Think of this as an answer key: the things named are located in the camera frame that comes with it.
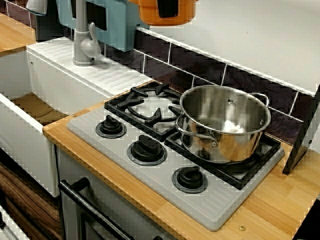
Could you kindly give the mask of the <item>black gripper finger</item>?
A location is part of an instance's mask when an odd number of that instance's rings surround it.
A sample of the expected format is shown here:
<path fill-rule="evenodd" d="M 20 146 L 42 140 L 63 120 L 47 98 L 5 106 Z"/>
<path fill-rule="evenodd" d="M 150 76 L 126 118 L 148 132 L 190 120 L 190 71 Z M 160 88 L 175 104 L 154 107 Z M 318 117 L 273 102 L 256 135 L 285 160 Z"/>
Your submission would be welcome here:
<path fill-rule="evenodd" d="M 161 18 L 177 17 L 179 0 L 157 0 L 158 13 Z"/>

